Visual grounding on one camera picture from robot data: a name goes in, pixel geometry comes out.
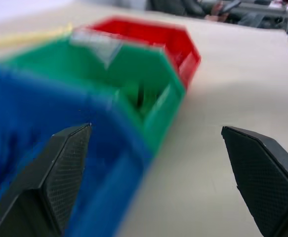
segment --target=stacked bins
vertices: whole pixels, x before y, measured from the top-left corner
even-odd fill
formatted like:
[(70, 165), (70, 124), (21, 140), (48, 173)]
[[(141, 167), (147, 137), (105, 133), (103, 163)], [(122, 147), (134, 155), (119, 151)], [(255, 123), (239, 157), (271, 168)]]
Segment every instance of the stacked bins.
[(158, 47), (165, 51), (180, 80), (188, 89), (201, 57), (185, 28), (125, 17), (112, 17), (86, 26), (90, 31), (109, 33), (111, 37)]
[(152, 153), (110, 98), (0, 65), (0, 197), (66, 127), (92, 123), (81, 189), (65, 236), (112, 236)]
[(158, 48), (108, 42), (114, 43), (118, 50), (109, 65), (90, 45), (73, 43), (70, 38), (56, 40), (2, 64), (114, 98), (112, 102), (127, 115), (155, 154), (185, 95), (184, 86)]
[[(51, 134), (92, 123), (66, 237), (113, 235), (199, 64), (195, 53), (195, 62), (187, 60), (189, 54), (182, 56), (177, 43), (168, 43), (164, 51), (151, 42), (109, 38), (113, 41), (106, 45), (102, 40), (77, 44), (70, 37), (57, 39), (0, 61), (0, 105), (9, 107), (0, 110), (0, 121), (10, 120), (17, 131), (26, 126), (29, 132), (20, 137), (42, 141), (33, 142), (34, 150), (23, 149), (31, 156), (12, 152), (16, 159), (7, 159), (0, 196)], [(108, 53), (109, 45), (114, 47)]]

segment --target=white table surface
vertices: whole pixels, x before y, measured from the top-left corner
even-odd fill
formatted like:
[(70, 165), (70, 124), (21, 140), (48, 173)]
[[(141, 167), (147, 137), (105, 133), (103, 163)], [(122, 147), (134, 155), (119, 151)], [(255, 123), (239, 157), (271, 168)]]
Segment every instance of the white table surface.
[[(263, 31), (85, 3), (0, 24), (0, 34), (131, 14), (185, 25), (202, 56), (164, 145), (118, 237), (260, 237), (236, 188), (223, 125), (275, 138), (288, 151), (288, 39)], [(18, 50), (0, 48), (0, 56)]]

